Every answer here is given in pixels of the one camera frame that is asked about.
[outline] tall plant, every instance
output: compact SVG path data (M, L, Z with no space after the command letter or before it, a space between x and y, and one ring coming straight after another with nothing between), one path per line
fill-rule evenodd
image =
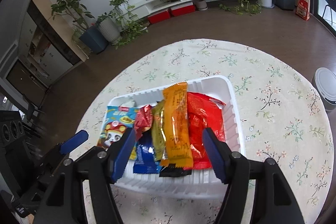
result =
M57 0L56 4L51 6L51 15L55 19L56 15L69 15L73 18L73 25L75 32L84 33L89 25L85 21L84 16L88 18L95 18L89 11L87 11L84 4L80 0Z
M129 44L144 32L148 32L148 30L138 22L138 16L131 12L134 6L130 5L128 1L129 0L111 0L110 6L113 6L113 9L109 13L102 14L97 19L97 24L100 24L100 22L107 17L110 17L123 30L122 38L116 44L116 48Z

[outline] red foil wrapper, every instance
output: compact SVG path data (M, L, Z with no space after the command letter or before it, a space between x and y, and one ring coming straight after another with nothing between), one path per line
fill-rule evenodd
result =
M138 141L142 137L142 133L149 130L153 123L152 106L145 105L140 108L135 117L134 130L135 140Z
M193 169L211 168L203 146L202 132L203 129L210 127L218 140L225 141L222 111L217 106L217 104L223 106L225 104L201 93L188 92L187 96L190 148L194 158Z

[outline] blue snack wrapper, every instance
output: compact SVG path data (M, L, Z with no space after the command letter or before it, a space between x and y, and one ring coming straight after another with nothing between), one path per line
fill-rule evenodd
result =
M161 171L159 161L154 161L154 146L152 144L151 130L143 133L136 147L136 160L133 166L133 173L136 174L158 174Z

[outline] blue gripper pad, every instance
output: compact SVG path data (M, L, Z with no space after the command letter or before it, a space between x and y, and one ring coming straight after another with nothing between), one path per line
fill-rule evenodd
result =
M202 141L216 177L224 182L226 178L225 163L215 144L215 142L220 144L220 141L209 128L203 130Z
M70 139L62 143L59 152L62 155L66 155L75 148L77 148L78 146L80 146L82 143L87 141L88 138L89 134L85 130L81 130L77 132L74 136L72 136Z
M120 148L119 154L114 160L113 174L111 178L116 182L120 179L125 171L126 164L128 162L129 156L133 150L135 144L135 131L132 129L131 133L128 135L124 142L124 145Z

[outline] floral tablecloth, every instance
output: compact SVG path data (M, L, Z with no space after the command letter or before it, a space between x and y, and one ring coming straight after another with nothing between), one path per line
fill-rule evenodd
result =
M274 158L301 208L314 223L327 196L334 161L329 121L317 91L275 57L237 43L192 39L162 47L122 71L95 98L78 130L89 140L71 153L76 159L96 145L105 108L117 95L210 75L224 75L235 89L246 157ZM242 223L249 223L250 181ZM88 183L83 186L89 223L95 223ZM125 223L212 223L221 200L188 200L140 194L112 186Z

